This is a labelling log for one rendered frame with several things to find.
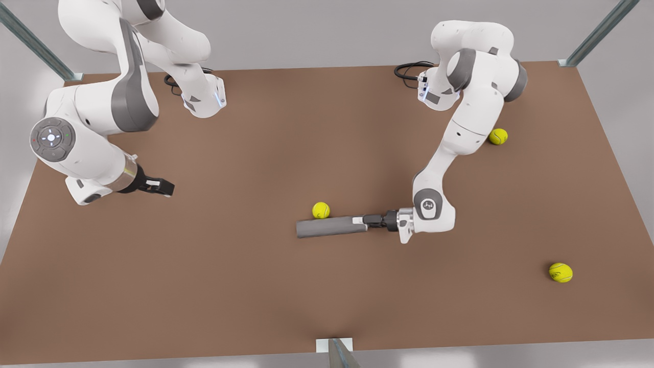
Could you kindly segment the grey tennis ball tube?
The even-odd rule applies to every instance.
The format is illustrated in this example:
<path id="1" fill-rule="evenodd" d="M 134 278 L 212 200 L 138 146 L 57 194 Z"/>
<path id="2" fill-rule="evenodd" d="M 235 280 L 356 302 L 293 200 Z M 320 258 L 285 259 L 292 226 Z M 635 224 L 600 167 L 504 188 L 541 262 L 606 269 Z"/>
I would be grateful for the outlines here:
<path id="1" fill-rule="evenodd" d="M 361 233 L 368 230 L 366 224 L 352 224 L 352 217 L 362 216 L 345 216 L 297 221 L 296 234 L 298 238 L 310 238 L 317 236 Z"/>

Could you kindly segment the silver frame post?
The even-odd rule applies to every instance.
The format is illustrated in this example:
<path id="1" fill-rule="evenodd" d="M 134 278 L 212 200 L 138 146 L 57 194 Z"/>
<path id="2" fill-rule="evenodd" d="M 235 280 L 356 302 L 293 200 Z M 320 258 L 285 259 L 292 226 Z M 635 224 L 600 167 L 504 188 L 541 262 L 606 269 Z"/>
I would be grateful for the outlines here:
<path id="1" fill-rule="evenodd" d="M 558 66 L 577 67 L 639 2 L 640 0 L 620 0 L 572 54 L 557 61 Z"/>
<path id="2" fill-rule="evenodd" d="M 82 81 L 84 77 L 83 73 L 74 73 L 2 2 L 0 2 L 0 23 L 62 80 Z"/>
<path id="3" fill-rule="evenodd" d="M 315 340 L 316 352 L 329 355 L 329 368 L 362 368 L 353 356 L 353 339 L 322 338 Z"/>

